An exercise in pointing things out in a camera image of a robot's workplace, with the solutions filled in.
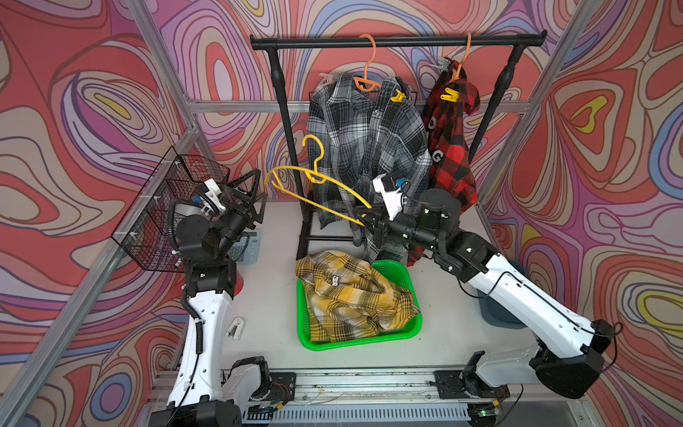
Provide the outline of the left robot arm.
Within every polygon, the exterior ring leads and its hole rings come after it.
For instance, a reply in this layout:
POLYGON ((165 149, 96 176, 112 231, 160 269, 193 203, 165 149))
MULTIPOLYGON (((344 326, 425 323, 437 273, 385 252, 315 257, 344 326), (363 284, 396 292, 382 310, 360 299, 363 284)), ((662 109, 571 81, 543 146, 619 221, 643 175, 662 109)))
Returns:
POLYGON ((263 222, 267 195, 258 190, 254 169, 228 183, 209 179, 195 199, 176 199, 167 211, 173 254, 184 271, 181 306, 189 315, 181 365, 164 409, 151 426, 240 426, 251 401, 270 394, 268 363, 262 356, 221 368, 227 318, 243 281, 229 251, 245 230, 263 222))

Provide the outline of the grey plaid long-sleeve shirt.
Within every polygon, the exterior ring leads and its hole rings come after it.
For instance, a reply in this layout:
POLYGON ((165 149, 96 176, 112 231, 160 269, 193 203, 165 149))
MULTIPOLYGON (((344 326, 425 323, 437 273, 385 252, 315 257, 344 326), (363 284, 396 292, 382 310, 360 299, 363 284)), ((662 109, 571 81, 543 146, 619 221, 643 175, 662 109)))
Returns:
MULTIPOLYGON (((350 73, 317 87, 309 98, 307 132, 321 140, 325 156, 318 163, 321 174, 330 176, 355 190, 372 206, 381 206, 382 197, 373 187, 380 174, 395 174, 409 181, 410 199, 404 214, 417 215, 416 202, 428 188, 432 159, 427 133, 420 113, 409 100, 394 103, 391 96, 410 86, 401 78, 386 78, 377 93, 360 92, 350 73)), ((307 146, 310 161, 319 155, 316 142, 307 146)), ((318 204, 354 217, 360 202, 332 183, 314 185, 318 204)), ((340 217, 318 213, 321 227, 338 222, 340 217)))

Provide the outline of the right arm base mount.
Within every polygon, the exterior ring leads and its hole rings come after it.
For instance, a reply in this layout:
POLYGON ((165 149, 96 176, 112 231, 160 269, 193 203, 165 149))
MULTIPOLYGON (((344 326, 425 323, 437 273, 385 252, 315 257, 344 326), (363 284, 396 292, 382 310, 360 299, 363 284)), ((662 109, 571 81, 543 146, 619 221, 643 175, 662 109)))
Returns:
POLYGON ((436 387, 441 400, 506 400, 510 398, 507 385, 491 387, 474 374, 464 374, 462 370, 437 370, 431 382, 436 387))

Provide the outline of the yellow plaid long-sleeve shirt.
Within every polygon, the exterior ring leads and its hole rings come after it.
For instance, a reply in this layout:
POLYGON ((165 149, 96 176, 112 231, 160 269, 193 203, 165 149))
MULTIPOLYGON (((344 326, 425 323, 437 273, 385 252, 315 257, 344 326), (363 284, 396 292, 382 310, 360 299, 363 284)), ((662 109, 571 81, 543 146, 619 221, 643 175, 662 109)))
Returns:
POLYGON ((308 299, 311 341, 337 343, 400 330, 420 314, 412 294, 371 263, 341 251, 308 255, 295 265, 308 299), (331 284, 340 278, 339 286, 331 284))

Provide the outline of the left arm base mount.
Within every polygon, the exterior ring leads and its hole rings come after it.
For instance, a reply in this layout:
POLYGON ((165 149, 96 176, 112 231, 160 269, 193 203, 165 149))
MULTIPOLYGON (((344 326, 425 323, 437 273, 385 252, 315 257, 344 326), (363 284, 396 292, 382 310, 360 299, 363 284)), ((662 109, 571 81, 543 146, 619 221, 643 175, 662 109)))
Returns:
POLYGON ((286 403, 295 399, 297 375, 295 372, 275 372, 270 374, 267 391, 258 391, 249 398, 249 402, 286 403))

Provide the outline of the orange hanger with grey shirt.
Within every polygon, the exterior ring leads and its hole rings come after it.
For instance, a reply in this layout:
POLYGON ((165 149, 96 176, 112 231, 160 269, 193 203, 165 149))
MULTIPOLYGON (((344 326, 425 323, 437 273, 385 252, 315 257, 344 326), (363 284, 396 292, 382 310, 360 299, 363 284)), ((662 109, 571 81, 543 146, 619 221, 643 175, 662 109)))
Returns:
POLYGON ((371 44, 372 53, 371 53, 369 60, 366 62, 365 66, 364 66, 363 75, 362 76, 355 76, 353 78, 353 81, 354 81, 355 87, 360 92, 371 93, 374 90, 379 89, 382 86, 381 83, 371 79, 368 75, 369 67, 374 62, 376 52, 377 52, 376 42, 375 42, 375 39, 369 34, 362 34, 359 37, 364 38, 364 39, 369 41, 369 43, 371 44))

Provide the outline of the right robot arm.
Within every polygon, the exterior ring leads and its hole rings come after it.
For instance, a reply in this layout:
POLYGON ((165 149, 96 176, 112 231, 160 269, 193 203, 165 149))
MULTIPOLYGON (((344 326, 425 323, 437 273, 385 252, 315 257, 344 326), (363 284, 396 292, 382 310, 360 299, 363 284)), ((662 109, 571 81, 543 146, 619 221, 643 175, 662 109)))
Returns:
POLYGON ((460 227, 462 205, 445 190, 425 190, 416 215, 402 209, 401 190, 389 192, 382 207, 361 207, 357 219, 382 244, 395 241, 429 250, 439 267, 491 298, 535 335, 535 344, 519 350, 475 352, 460 382, 479 398, 508 384, 542 384, 563 398, 577 400, 599 379, 604 352, 615 327, 588 320, 550 297, 519 272, 480 235, 460 227))

